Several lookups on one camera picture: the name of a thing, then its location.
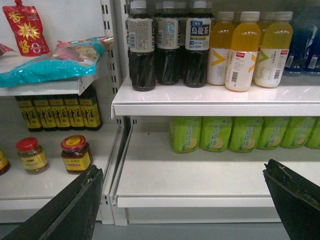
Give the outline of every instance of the yellow juice bottle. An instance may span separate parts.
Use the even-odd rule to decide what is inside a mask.
[[[220,11],[217,15],[217,23],[211,30],[206,77],[209,84],[225,84],[228,53],[235,30],[232,19],[234,19],[234,12]]]
[[[254,75],[258,86],[275,88],[281,81],[293,35],[292,16],[292,11],[276,12],[275,22],[265,32]]]
[[[234,30],[225,76],[225,86],[232,91],[250,88],[261,35],[259,16],[258,11],[243,11],[241,24]]]

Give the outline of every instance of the red sauce packet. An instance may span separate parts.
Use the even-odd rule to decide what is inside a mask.
[[[3,6],[2,10],[14,33],[20,54],[38,57],[50,52],[42,34],[43,26],[34,6],[23,6],[20,0],[16,6]]]

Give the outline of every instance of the gray floor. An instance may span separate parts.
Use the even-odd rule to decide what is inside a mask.
[[[0,224],[0,239],[18,225]],[[95,224],[92,240],[290,240],[281,223]]]

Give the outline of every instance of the white shelf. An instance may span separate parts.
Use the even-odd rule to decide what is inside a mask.
[[[31,59],[33,59],[33,57],[21,56],[18,53],[6,53],[5,55],[1,56],[0,73],[9,72],[16,66],[30,61]],[[97,63],[96,74],[64,80],[46,81],[33,84],[21,84],[11,87],[0,87],[0,96],[33,96],[57,94],[81,95],[94,80],[107,75],[106,73],[98,73],[98,71],[107,70],[106,67],[103,67],[103,63],[101,62],[104,61],[100,61]]]
[[[178,154],[170,147],[168,129],[166,124],[134,125],[116,190],[118,207],[274,209],[263,176],[269,159],[320,185],[319,150],[214,153],[198,148]]]
[[[61,158],[61,141],[71,135],[83,135],[90,144],[93,163],[104,176],[109,167],[120,125],[105,124],[99,131],[28,132],[26,127],[1,128],[0,143],[11,168],[0,176],[0,222],[23,222],[43,207],[79,174],[66,171]],[[50,167],[38,175],[30,175],[17,156],[16,143],[36,137],[43,147]]]
[[[157,84],[133,90],[125,79],[112,103],[111,116],[320,116],[320,78],[283,76],[277,88],[252,84],[247,92],[207,84],[201,88]]]

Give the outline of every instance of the red jar lid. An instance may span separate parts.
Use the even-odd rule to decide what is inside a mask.
[[[27,137],[17,142],[15,145],[19,152],[27,152],[38,146],[38,140],[35,137]]]
[[[66,152],[76,152],[83,149],[86,143],[86,138],[84,136],[73,135],[65,138],[61,142],[61,148]]]

